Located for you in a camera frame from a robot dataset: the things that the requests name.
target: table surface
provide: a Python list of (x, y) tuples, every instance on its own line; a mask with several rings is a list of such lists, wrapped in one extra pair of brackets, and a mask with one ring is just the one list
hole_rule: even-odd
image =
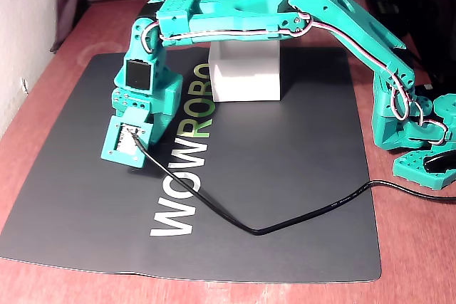
[[(127, 50), (132, 22), (145, 1), (94, 4), (27, 97), (0, 141), (0, 229), (88, 62), (99, 53)], [(364, 0), (355, 1), (365, 6)], [(317, 29), (285, 44), (342, 46), (331, 34)], [(398, 154), (373, 144), (373, 73), (348, 55), (370, 178), (387, 179), (431, 193), (393, 177), (391, 169)], [(418, 83), (426, 81), (421, 70), (415, 73)], [(438, 194), (454, 196), (456, 186)], [(309, 285), (205, 283), (84, 273), (0, 260), (0, 303), (453, 303), (454, 207), (386, 188), (375, 188), (373, 198), (382, 264), (382, 275), (377, 281)]]

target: black cable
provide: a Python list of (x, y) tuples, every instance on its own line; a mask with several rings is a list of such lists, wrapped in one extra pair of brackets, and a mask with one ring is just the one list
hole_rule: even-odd
[(370, 189), (370, 188), (373, 188), (373, 187), (378, 187), (378, 186), (384, 186), (384, 187), (389, 187), (389, 188), (392, 188), (392, 189), (401, 190), (402, 192), (406, 192), (407, 194), (410, 194), (410, 195), (413, 195), (413, 196), (416, 196), (416, 197), (420, 197), (421, 199), (427, 199), (429, 201), (438, 201), (440, 203), (441, 202), (454, 202), (454, 201), (456, 201), (456, 197), (443, 197), (443, 196), (433, 196), (433, 195), (422, 194), (420, 192), (415, 192), (413, 190), (410, 190), (408, 188), (402, 187), (402, 186), (400, 186), (398, 184), (395, 184), (395, 183), (392, 183), (392, 182), (382, 181), (382, 180), (373, 180), (373, 181), (366, 182), (365, 184), (363, 184), (361, 187), (359, 187), (352, 194), (349, 194), (348, 196), (344, 197), (343, 199), (340, 199), (340, 200), (338, 200), (338, 201), (336, 201), (336, 202), (334, 202), (332, 204), (329, 204), (328, 206), (324, 206), (323, 208), (311, 211), (311, 212), (309, 212), (307, 214), (297, 216), (294, 219), (289, 219), (289, 220), (286, 220), (286, 221), (281, 222), (279, 224), (274, 224), (273, 226), (270, 226), (270, 227), (266, 227), (266, 228), (262, 228), (262, 229), (253, 229), (253, 228), (250, 228), (250, 227), (246, 226), (242, 222), (238, 221), (233, 216), (229, 215), (227, 213), (226, 209), (224, 209), (222, 207), (218, 207), (216, 204), (213, 204), (211, 201), (209, 201), (204, 196), (202, 196), (199, 192), (196, 192), (195, 190), (193, 190), (193, 188), (190, 185), (188, 185), (187, 183), (182, 181), (179, 177), (175, 176), (167, 167), (165, 167), (162, 164), (160, 164), (160, 162), (158, 162), (154, 157), (152, 157), (147, 152), (147, 150), (145, 149), (144, 145), (142, 144), (142, 142), (140, 141), (140, 139), (139, 139), (138, 135), (136, 135), (136, 133), (134, 133), (134, 132), (130, 132), (130, 133), (133, 136), (135, 144), (138, 146), (140, 151), (147, 157), (148, 160), (150, 160), (155, 165), (157, 165), (165, 174), (170, 176), (179, 185), (184, 187), (193, 196), (198, 198), (202, 203), (204, 203), (206, 206), (208, 206), (214, 213), (216, 213), (217, 215), (219, 215), (220, 217), (222, 217), (224, 220), (228, 221), (232, 225), (236, 226), (237, 228), (242, 229), (243, 231), (246, 231), (247, 233), (249, 233), (251, 235), (255, 235), (255, 236), (261, 236), (261, 235), (270, 234), (270, 233), (273, 233), (275, 231), (278, 231), (279, 229), (284, 229), (284, 228), (293, 226), (295, 224), (300, 224), (301, 222), (308, 221), (308, 220), (313, 219), (313, 218), (315, 218), (317, 216), (320, 216), (320, 215), (323, 215), (325, 213), (328, 213), (328, 212), (330, 212), (330, 211), (332, 211), (332, 210), (344, 205), (345, 203), (348, 203), (352, 199), (355, 199), (356, 197), (361, 195), (367, 189)]

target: black mat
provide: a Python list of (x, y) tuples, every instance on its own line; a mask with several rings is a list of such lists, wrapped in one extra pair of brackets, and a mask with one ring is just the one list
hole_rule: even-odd
[[(194, 163), (175, 171), (197, 175), (201, 192), (261, 228), (341, 199), (368, 180), (344, 50), (284, 49), (282, 101), (221, 103), (211, 115), (194, 118), (183, 108), (201, 98), (187, 93), (192, 81), (201, 80), (194, 67), (207, 56), (203, 48), (168, 53), (168, 65), (185, 76), (185, 95), (176, 120), (152, 149), (163, 162)], [(1, 257), (206, 281), (327, 283), (380, 276), (370, 192), (306, 223), (254, 237), (188, 198), (174, 182), (175, 191), (165, 192), (163, 174), (150, 165), (135, 170), (101, 160), (122, 60), (122, 54), (110, 54), (90, 62), (1, 232)], [(208, 108), (190, 105), (194, 112)], [(199, 130), (210, 136), (175, 142), (184, 119), (212, 120)], [(173, 149), (189, 148), (195, 150), (188, 160), (172, 157)], [(166, 212), (178, 217), (156, 214)], [(151, 229), (183, 235), (151, 236)]]

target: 3d printed arm segment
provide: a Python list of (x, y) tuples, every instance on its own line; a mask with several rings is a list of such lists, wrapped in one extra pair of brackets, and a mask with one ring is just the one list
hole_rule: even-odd
[[(102, 158), (141, 167), (180, 101), (182, 76), (165, 67), (165, 48), (210, 41), (296, 38), (312, 28), (331, 32), (374, 72), (373, 132), (377, 146), (441, 144), (447, 126), (425, 116), (432, 103), (414, 93), (413, 70), (398, 57), (405, 45), (352, 0), (151, 0), (133, 24), (130, 47), (115, 78), (112, 117)], [(410, 117), (417, 117), (417, 122)]]

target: white box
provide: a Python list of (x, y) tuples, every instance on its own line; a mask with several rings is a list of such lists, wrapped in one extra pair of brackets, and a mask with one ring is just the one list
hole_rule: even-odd
[(209, 72), (214, 102), (279, 101), (280, 41), (212, 42)]

